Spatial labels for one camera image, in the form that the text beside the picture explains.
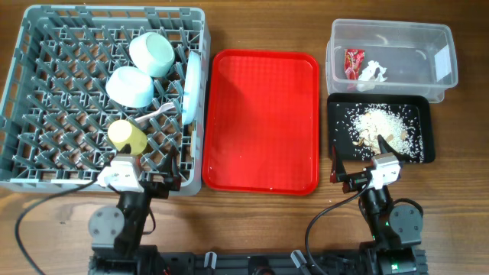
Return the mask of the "green bowl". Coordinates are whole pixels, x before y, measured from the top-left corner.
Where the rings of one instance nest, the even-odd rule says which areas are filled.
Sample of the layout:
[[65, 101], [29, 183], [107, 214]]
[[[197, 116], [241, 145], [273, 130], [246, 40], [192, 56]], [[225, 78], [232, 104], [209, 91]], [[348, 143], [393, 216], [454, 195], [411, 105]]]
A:
[[171, 43], [154, 32], [144, 33], [132, 40], [129, 55], [138, 69], [155, 78], [166, 76], [175, 61]]

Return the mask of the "white tissue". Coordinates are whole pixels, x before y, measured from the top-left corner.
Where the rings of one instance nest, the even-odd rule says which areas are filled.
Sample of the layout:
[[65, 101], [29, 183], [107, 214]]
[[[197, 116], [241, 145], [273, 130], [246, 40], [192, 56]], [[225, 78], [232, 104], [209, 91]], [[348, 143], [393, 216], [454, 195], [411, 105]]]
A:
[[369, 91], [375, 88], [376, 83], [382, 83], [387, 80], [384, 76], [387, 68], [381, 66], [377, 61], [370, 60], [366, 68], [364, 68], [358, 77], [359, 84], [356, 89], [359, 92]]

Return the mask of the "yellow plastic cup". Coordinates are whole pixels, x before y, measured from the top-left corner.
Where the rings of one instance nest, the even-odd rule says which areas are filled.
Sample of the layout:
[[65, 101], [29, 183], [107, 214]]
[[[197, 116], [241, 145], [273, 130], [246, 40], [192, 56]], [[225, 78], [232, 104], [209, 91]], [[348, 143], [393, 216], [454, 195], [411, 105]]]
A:
[[125, 145], [131, 146], [131, 154], [141, 154], [147, 146], [146, 134], [126, 120], [117, 120], [108, 127], [108, 139], [121, 150]]

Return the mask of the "white plastic fork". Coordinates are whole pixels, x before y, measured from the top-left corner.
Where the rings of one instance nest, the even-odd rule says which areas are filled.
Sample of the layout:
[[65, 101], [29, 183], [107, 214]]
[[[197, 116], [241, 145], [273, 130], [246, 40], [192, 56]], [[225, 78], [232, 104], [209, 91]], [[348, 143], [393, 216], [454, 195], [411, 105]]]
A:
[[160, 115], [166, 111], [169, 111], [173, 108], [175, 108], [175, 105], [172, 102], [165, 103], [165, 104], [161, 105], [156, 111], [153, 111], [149, 114], [142, 115], [142, 116], [136, 118], [135, 122], [138, 124], [143, 124], [146, 121], [150, 120], [151, 118], [157, 117], [158, 115]]

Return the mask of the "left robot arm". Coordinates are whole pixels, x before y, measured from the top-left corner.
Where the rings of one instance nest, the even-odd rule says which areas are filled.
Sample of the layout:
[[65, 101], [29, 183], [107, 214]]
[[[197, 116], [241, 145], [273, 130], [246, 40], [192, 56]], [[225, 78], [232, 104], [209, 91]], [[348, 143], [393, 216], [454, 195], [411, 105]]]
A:
[[89, 220], [93, 256], [89, 274], [170, 274], [170, 267], [154, 245], [141, 245], [144, 226], [152, 199], [167, 199], [180, 190], [178, 150], [172, 147], [163, 158], [164, 178], [148, 181], [140, 178], [140, 158], [130, 154], [126, 144], [102, 169], [97, 178], [101, 186], [119, 194], [115, 206], [98, 209]]

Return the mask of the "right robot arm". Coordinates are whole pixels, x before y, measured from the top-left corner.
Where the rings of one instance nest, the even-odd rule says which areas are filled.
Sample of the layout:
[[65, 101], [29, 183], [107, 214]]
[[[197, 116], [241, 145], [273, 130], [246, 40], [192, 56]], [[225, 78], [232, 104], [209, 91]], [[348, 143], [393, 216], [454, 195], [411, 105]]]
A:
[[400, 179], [409, 157], [396, 152], [377, 136], [381, 149], [371, 165], [358, 173], [347, 173], [336, 147], [332, 147], [330, 180], [342, 183], [344, 193], [359, 195], [359, 208], [373, 240], [360, 244], [359, 267], [366, 274], [427, 274], [422, 242], [423, 208], [412, 199], [392, 199], [388, 186]]

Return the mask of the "rice and food scraps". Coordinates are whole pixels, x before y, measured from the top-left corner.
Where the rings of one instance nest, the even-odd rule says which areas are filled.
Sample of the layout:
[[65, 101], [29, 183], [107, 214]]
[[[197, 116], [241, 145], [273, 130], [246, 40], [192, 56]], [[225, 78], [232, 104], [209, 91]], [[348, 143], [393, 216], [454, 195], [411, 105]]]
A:
[[425, 160], [417, 107], [405, 104], [341, 102], [332, 105], [332, 141], [345, 160], [370, 160], [378, 155], [380, 134], [409, 162]]

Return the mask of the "large light blue plate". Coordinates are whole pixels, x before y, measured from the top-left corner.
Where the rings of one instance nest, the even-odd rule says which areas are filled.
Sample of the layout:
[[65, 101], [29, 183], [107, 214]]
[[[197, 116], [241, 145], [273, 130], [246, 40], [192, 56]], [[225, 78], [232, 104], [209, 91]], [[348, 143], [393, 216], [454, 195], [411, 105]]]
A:
[[186, 68], [185, 86], [182, 102], [182, 123], [189, 125], [193, 122], [199, 104], [201, 81], [201, 58], [196, 52], [189, 54]]

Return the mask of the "small light blue bowl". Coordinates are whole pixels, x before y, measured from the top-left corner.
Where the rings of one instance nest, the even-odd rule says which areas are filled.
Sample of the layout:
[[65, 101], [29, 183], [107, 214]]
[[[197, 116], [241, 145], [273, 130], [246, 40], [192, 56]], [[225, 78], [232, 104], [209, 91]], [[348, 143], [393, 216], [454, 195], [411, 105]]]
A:
[[133, 66], [121, 66], [109, 77], [105, 90], [110, 99], [130, 108], [143, 108], [154, 98], [153, 79]]

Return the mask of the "red snack wrapper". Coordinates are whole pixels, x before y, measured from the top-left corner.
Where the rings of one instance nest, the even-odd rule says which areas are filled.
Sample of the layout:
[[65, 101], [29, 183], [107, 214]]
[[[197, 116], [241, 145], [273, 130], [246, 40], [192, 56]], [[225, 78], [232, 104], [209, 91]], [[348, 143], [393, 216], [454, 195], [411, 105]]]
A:
[[357, 80], [359, 70], [364, 60], [364, 50], [361, 49], [346, 49], [344, 59], [344, 72], [349, 80]]

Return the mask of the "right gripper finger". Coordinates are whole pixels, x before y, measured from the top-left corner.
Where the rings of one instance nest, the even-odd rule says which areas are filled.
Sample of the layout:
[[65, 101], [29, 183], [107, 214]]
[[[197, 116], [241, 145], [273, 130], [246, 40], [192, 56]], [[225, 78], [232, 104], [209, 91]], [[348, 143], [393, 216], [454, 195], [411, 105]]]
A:
[[393, 154], [399, 161], [401, 161], [400, 154], [396, 152], [380, 134], [377, 136], [377, 141], [382, 154]]
[[332, 157], [332, 168], [330, 174], [330, 182], [340, 183], [346, 181], [347, 173], [343, 165], [342, 159], [337, 153], [335, 145], [332, 146], [331, 157]]

